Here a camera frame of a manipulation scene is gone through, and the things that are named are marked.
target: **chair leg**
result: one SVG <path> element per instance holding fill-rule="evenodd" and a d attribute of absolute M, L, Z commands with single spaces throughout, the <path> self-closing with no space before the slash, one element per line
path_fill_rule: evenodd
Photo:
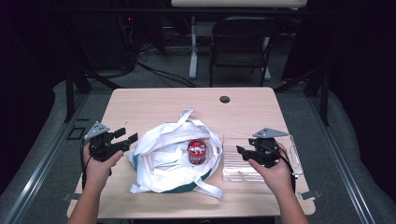
<path fill-rule="evenodd" d="M 262 79 L 260 80 L 260 87 L 262 87 L 262 85 L 264 84 L 265 70 L 266 70 L 266 67 L 260 69 L 260 72 L 262 73 Z"/>
<path fill-rule="evenodd" d="M 209 63 L 209 74 L 210 74 L 209 87 L 212 87 L 213 86 L 213 63 Z"/>

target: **chair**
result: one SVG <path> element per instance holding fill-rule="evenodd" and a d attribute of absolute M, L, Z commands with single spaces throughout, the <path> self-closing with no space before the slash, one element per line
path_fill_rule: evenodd
<path fill-rule="evenodd" d="M 262 86 L 273 37 L 279 29 L 274 19 L 265 17 L 227 17 L 216 22 L 210 47 L 210 87 L 214 66 L 252 68 L 250 73 L 260 68 Z"/>

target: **metal rail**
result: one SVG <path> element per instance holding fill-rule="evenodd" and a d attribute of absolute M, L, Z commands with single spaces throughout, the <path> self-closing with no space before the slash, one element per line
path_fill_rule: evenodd
<path fill-rule="evenodd" d="M 86 103 L 89 95 L 82 94 L 76 103 L 76 113 L 72 120 L 65 123 L 59 133 L 57 134 L 55 141 L 46 155 L 43 156 L 41 162 L 35 168 L 32 176 L 24 187 L 20 197 L 15 202 L 11 211 L 9 212 L 5 223 L 21 223 L 26 211 L 28 210 L 30 204 L 32 203 L 35 195 L 40 190 L 47 174 L 50 172 L 52 164 L 55 162 L 57 155 L 59 154 L 62 141 L 67 133 L 73 128 L 73 124 L 76 121 L 78 113 L 81 111 L 82 106 Z"/>
<path fill-rule="evenodd" d="M 289 18 L 339 19 L 348 16 L 347 10 L 310 11 L 250 7 L 169 7 L 169 8 L 78 8 L 47 7 L 47 10 L 60 14 L 110 14 L 110 15 L 156 15 L 156 16 L 281 16 Z"/>
<path fill-rule="evenodd" d="M 318 111 L 319 105 L 315 97 L 309 97 L 307 99 L 311 108 L 315 111 Z M 358 216 L 361 219 L 361 223 L 374 224 L 375 223 L 374 217 L 371 214 L 366 204 L 366 201 L 364 201 L 364 198 L 361 194 L 361 190 L 359 189 L 358 184 L 356 183 L 352 173 L 350 173 L 347 163 L 344 160 L 344 156 L 341 153 L 341 150 L 338 147 L 332 135 L 332 131 L 330 130 L 330 127 L 326 126 L 323 123 L 319 113 L 314 113 L 314 115 L 331 146 L 330 153 L 332 154 L 332 158 L 334 160 L 335 166 L 337 167 L 338 172 L 340 173 L 340 176 L 344 182 L 344 185 L 346 186 L 346 191 L 349 194 L 349 197 L 353 205 L 355 206 Z"/>

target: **finger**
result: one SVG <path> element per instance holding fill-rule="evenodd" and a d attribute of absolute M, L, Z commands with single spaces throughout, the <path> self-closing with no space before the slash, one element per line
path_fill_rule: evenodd
<path fill-rule="evenodd" d="M 258 163 L 258 162 L 256 162 L 256 161 L 254 161 L 253 159 L 250 159 L 250 160 L 248 160 L 248 163 L 250 164 L 250 166 L 251 167 L 253 167 L 253 169 L 255 169 L 257 172 L 262 172 L 262 166 Z"/>
<path fill-rule="evenodd" d="M 123 156 L 123 152 L 120 150 L 116 152 L 112 157 L 110 157 L 105 163 L 108 165 L 108 167 L 113 167 L 116 165 L 117 161 L 121 159 Z"/>
<path fill-rule="evenodd" d="M 281 149 L 283 149 L 283 150 L 279 150 L 280 155 L 285 157 L 286 156 L 285 152 L 287 151 L 285 146 L 283 146 L 283 144 L 281 144 L 280 142 L 276 142 L 276 143 Z"/>

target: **gray carpet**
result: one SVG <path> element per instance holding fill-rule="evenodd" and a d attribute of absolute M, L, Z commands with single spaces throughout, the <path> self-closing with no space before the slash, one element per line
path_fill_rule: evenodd
<path fill-rule="evenodd" d="M 276 42 L 269 64 L 273 79 L 266 82 L 265 86 L 275 88 L 281 85 L 280 76 L 290 44 L 291 39 L 288 37 L 282 37 Z M 207 47 L 201 46 L 199 52 L 198 77 L 193 82 L 198 86 L 207 87 Z M 148 54 L 146 62 L 142 60 L 140 62 L 188 78 L 190 53 L 177 54 L 169 50 L 165 56 L 154 50 Z M 257 86 L 260 80 L 257 71 L 255 74 L 244 78 L 226 76 L 229 73 L 226 70 L 218 69 L 216 72 L 219 72 L 220 75 L 214 81 L 215 87 Z M 243 72 L 247 74 L 248 70 L 239 71 L 239 73 Z M 108 75 L 110 73 L 107 71 L 101 74 Z M 180 84 L 161 80 L 140 66 L 137 66 L 127 76 L 112 78 L 111 80 L 125 88 L 168 88 L 169 85 L 182 87 Z M 61 199 L 66 192 L 74 191 L 80 177 L 78 154 L 80 142 L 73 138 L 78 137 L 78 128 L 88 130 L 95 121 L 101 120 L 111 94 L 110 89 L 103 84 L 95 80 L 90 80 L 90 82 L 93 86 L 90 95 L 81 95 L 76 92 L 76 101 L 81 106 L 67 125 L 64 124 L 66 111 L 64 83 L 54 88 L 56 102 L 49 119 L 25 163 L 0 198 L 0 223 L 4 223 L 9 218 L 8 214 L 12 208 L 18 205 L 17 200 L 23 188 L 34 174 L 35 168 L 42 162 L 43 157 L 48 154 L 49 150 L 53 149 L 54 140 L 59 135 L 62 141 L 58 146 L 59 151 L 54 155 L 53 163 L 49 166 L 50 170 L 45 174 L 44 181 L 37 188 L 38 191 L 33 200 L 26 204 L 26 210 L 20 211 L 21 217 L 18 221 L 20 223 L 66 222 L 68 202 Z M 308 186 L 311 189 L 318 189 L 322 193 L 322 197 L 315 201 L 317 211 L 309 217 L 309 220 L 311 223 L 364 223 L 350 200 L 343 179 L 334 165 L 331 146 L 320 128 L 320 120 L 315 117 L 315 113 L 318 113 L 318 111 L 310 105 L 311 99 L 306 99 L 301 92 L 303 87 L 304 83 L 301 83 L 287 93 L 280 93 L 276 97 L 290 133 L 296 142 Z M 359 146 L 353 127 L 351 127 L 342 105 L 332 94 L 329 102 L 329 122 L 334 138 L 342 149 L 350 171 L 360 186 L 362 195 L 375 217 L 376 223 L 395 223 L 396 213 L 394 211 L 396 211 L 396 206 L 375 184 L 367 169 L 360 162 Z M 121 222 L 121 220 L 103 221 L 105 223 Z"/>

